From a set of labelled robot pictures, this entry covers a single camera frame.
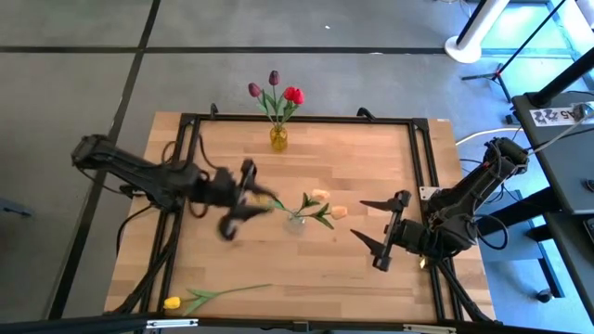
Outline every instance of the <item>yellow vase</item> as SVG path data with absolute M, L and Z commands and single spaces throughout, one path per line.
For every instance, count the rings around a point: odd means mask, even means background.
M 270 129 L 270 145 L 272 146 L 272 149 L 274 149 L 276 152 L 282 152 L 285 150 L 288 145 L 288 136 L 287 129 L 284 127 L 274 126 L 272 129 Z

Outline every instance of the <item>gray floor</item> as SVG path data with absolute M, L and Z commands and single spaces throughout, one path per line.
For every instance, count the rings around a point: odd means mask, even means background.
M 25 0 L 0 6 L 0 45 L 136 46 L 150 1 L 62 0 L 49 5 Z M 519 45 L 547 13 L 542 6 L 510 6 L 484 45 Z M 364 5 L 354 0 L 309 0 L 299 5 L 284 0 L 171 0 L 161 4 L 149 45 L 439 48 L 465 22 L 458 4 L 431 0 L 373 0 Z M 531 47 L 565 47 L 554 25 L 545 31 Z M 0 54 L 0 153 L 6 157 L 0 164 L 0 197 L 35 211 L 32 219 L 0 212 L 0 322 L 44 316 L 89 187 L 71 167 L 69 154 L 82 135 L 109 130 L 132 57 Z M 118 144 L 141 154 L 158 110 L 206 112 L 214 102 L 224 113 L 255 112 L 247 83 L 265 83 L 272 69 L 280 71 L 283 85 L 303 88 L 302 114 L 353 115 L 364 106 L 377 116 L 448 118 L 456 137 L 463 137 L 500 127 L 510 105 L 496 84 L 462 82 L 459 77 L 490 72 L 505 59 L 462 65 L 443 55 L 145 55 Z M 518 58 L 504 78 L 510 92 L 519 95 L 541 88 L 571 63 Z M 581 81 L 572 88 L 587 89 Z M 459 156 L 480 159 L 489 137 L 463 144 Z M 522 134 L 518 141 L 528 146 Z M 536 161 L 531 161 L 530 170 L 510 180 L 509 188 L 527 195 L 544 186 Z M 66 316 L 102 311 L 115 261 L 115 234 L 128 205 L 128 200 L 110 193 L 101 195 Z M 556 251 L 554 245 L 547 247 Z M 559 254 L 553 258 L 562 284 L 571 290 Z M 555 301 L 544 305 L 524 300 L 525 316 L 517 316 L 510 306 L 524 297 L 497 282 L 511 271 L 535 277 L 526 284 L 540 285 L 541 273 L 533 265 L 487 266 L 487 271 L 497 317 L 505 323 L 591 329 L 579 312 L 564 318 L 574 321 L 572 327 L 551 320 L 564 312 Z M 565 302 L 581 305 L 574 293 Z

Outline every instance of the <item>wooden table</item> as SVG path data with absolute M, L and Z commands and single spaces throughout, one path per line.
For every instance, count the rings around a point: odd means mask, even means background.
M 175 140 L 179 113 L 158 112 L 145 159 L 159 162 L 167 142 Z M 223 290 L 270 283 L 273 286 L 221 296 L 202 306 L 196 317 L 329 320 L 365 322 L 434 322 L 435 311 L 427 271 L 419 257 L 394 247 L 388 273 L 371 266 L 366 246 L 349 230 L 383 239 L 390 213 L 359 203 L 385 200 L 395 191 L 413 194 L 404 217 L 421 222 L 412 156 L 405 126 L 344 123 L 288 123 L 289 147 L 272 151 L 267 122 L 201 122 L 200 132 L 210 160 L 239 177 L 244 158 L 253 158 L 258 183 L 274 189 L 287 206 L 298 207 L 303 192 L 330 192 L 331 204 L 344 205 L 349 216 L 333 222 L 335 230 L 309 220 L 302 235 L 285 230 L 287 214 L 275 211 L 244 224 L 235 241 L 215 232 L 225 210 L 211 208 L 203 219 L 184 214 L 174 262 L 170 296 L 189 298 L 187 288 Z M 433 153 L 440 186 L 460 178 L 458 153 L 448 120 L 430 120 Z M 419 137 L 421 157 L 424 157 Z M 208 169 L 200 152 L 196 163 Z M 427 172 L 422 159 L 423 172 Z M 135 199 L 130 213 L 147 205 Z M 106 310 L 119 306 L 145 274 L 158 217 L 149 211 L 132 221 L 123 235 Z M 483 312 L 493 317 L 478 247 L 455 259 L 458 279 Z M 446 314 L 452 317 L 446 281 L 441 277 Z M 156 309 L 160 278 L 151 298 Z M 179 310 L 168 315 L 181 315 Z

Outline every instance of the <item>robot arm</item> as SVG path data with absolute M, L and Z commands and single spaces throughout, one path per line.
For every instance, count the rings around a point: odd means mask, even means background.
M 371 250 L 373 266 L 382 271 L 388 271 L 392 245 L 421 255 L 425 263 L 436 265 L 473 321 L 490 320 L 472 302 L 442 260 L 476 244 L 478 229 L 473 221 L 476 210 L 506 179 L 526 172 L 528 163 L 527 151 L 508 138 L 494 138 L 486 145 L 488 149 L 481 165 L 454 187 L 438 190 L 421 203 L 426 225 L 400 219 L 410 198 L 410 193 L 402 190 L 385 202 L 361 201 L 370 207 L 393 212 L 391 222 L 384 229 L 383 243 L 352 230 Z
M 216 168 L 214 178 L 191 161 L 155 164 L 117 148 L 104 135 L 85 136 L 71 154 L 72 164 L 79 170 L 102 170 L 122 179 L 123 193 L 132 197 L 142 191 L 156 207 L 173 212 L 180 210 L 184 199 L 193 203 L 229 208 L 219 224 L 223 238 L 232 239 L 236 234 L 235 222 L 245 222 L 255 215 L 269 212 L 269 208 L 246 205 L 245 194 L 275 198 L 275 194 L 256 185 L 256 166 L 252 160 L 241 165 L 241 179 L 237 183 L 224 167 Z

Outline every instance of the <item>black tripod stand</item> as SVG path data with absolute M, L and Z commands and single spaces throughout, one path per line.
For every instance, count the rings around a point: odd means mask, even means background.
M 540 23 L 540 25 L 536 28 L 536 30 L 534 30 L 534 32 L 532 32 L 532 34 L 530 36 L 528 36 L 528 39 L 526 39 L 524 41 L 524 43 L 520 46 L 520 48 L 518 48 L 516 50 L 516 52 L 514 52 L 513 55 L 511 55 L 511 57 L 508 59 L 508 61 L 506 61 L 505 64 L 499 63 L 497 65 L 497 69 L 495 70 L 495 72 L 462 77 L 462 81 L 474 80 L 474 79 L 489 79 L 494 82 L 495 80 L 497 80 L 497 83 L 499 83 L 499 86 L 501 86 L 501 89 L 503 90 L 503 94 L 505 94 L 505 98 L 508 100 L 508 103 L 511 103 L 510 92 L 508 91 L 508 88 L 506 87 L 505 83 L 503 82 L 501 73 L 511 64 L 511 62 L 516 57 L 518 57 L 518 55 L 522 52 L 522 50 L 526 47 L 526 45 L 528 45 L 528 43 L 530 43 L 530 41 L 532 41 L 532 39 L 536 36 L 536 34 L 540 31 L 540 29 L 542 29 L 542 27 L 544 27 L 545 24 L 547 24 L 549 19 L 552 18 L 552 16 L 555 15 L 555 13 L 557 13 L 557 11 L 563 5 L 563 3 L 565 3 L 565 0 L 561 0 L 561 2 L 555 8 L 553 8 L 553 10 L 550 11 L 549 15 L 545 18 L 545 20 L 543 20 L 542 23 Z

